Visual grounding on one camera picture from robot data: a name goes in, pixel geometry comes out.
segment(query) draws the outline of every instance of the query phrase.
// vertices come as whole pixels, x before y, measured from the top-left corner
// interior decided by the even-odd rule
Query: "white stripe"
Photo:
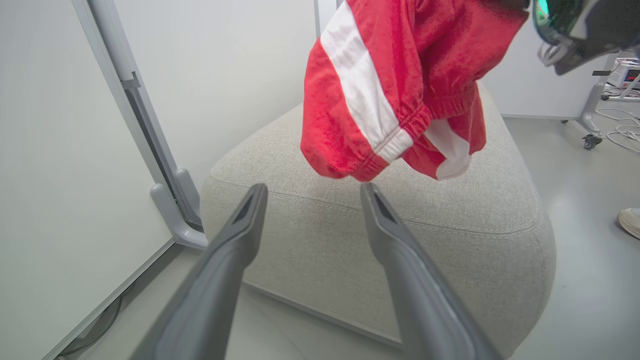
[[[404,129],[398,128],[396,114],[385,97],[369,50],[346,1],[324,29],[320,43],[340,78],[347,108],[360,132],[376,154],[388,163],[394,161],[413,142]],[[385,143],[394,131],[397,133]]]
[[[436,170],[438,180],[461,175],[469,166],[469,143],[456,134],[447,119],[436,119],[424,136],[440,151],[446,160]]]

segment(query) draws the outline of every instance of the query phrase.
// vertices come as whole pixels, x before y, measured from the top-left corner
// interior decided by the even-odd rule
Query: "shoe sole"
[[[633,237],[635,237],[636,239],[640,240],[640,231],[638,231],[637,229],[635,229],[634,227],[632,227],[631,225],[627,224],[623,219],[622,219],[622,214],[624,211],[620,211],[620,213],[618,214],[618,223],[620,224],[620,226],[622,226],[622,228],[628,232],[629,234],[631,234]]]

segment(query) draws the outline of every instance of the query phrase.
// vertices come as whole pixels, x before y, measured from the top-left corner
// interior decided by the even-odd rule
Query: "gray upholstered ottoman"
[[[487,145],[464,175],[435,181],[398,160],[374,182],[509,357],[545,308],[556,248],[520,153],[480,88]],[[400,342],[385,273],[367,242],[359,184],[311,169],[299,150],[301,120],[302,105],[211,170],[202,190],[207,237],[252,184],[266,183],[260,252],[244,281],[360,332]]]

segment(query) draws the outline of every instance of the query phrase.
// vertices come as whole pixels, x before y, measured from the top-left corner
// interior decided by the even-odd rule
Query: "red fabric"
[[[445,156],[424,136],[433,119],[447,119],[468,142],[469,154],[481,150],[486,137],[476,80],[502,59],[527,13],[487,0],[347,3],[398,126],[413,141],[399,155],[415,170],[436,177]],[[375,126],[381,120],[367,121]],[[387,141],[393,133],[384,136]],[[307,161],[322,176],[370,181],[388,166],[380,156],[385,144],[372,145],[363,136],[319,38],[305,76],[301,150]]]

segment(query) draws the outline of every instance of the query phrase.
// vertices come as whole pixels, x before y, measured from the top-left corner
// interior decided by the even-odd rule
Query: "black cable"
[[[79,347],[79,348],[75,348],[71,351],[68,352],[61,352],[60,354],[58,354],[58,357],[60,356],[67,356],[67,355],[71,355],[71,354],[75,354],[76,352],[87,348],[91,345],[93,345],[96,341],[100,340],[100,338],[105,335],[107,333],[107,331],[109,331],[109,329],[111,328],[111,326],[113,325],[113,323],[116,321],[116,318],[118,317],[118,313],[120,313],[120,306],[122,306],[122,296],[120,296],[120,300],[118,301],[118,307],[116,308],[116,313],[113,315],[113,318],[111,319],[111,322],[109,322],[109,325],[107,325],[107,327],[100,333],[100,335],[98,335],[95,339],[89,341],[88,343],[84,344],[83,346]]]

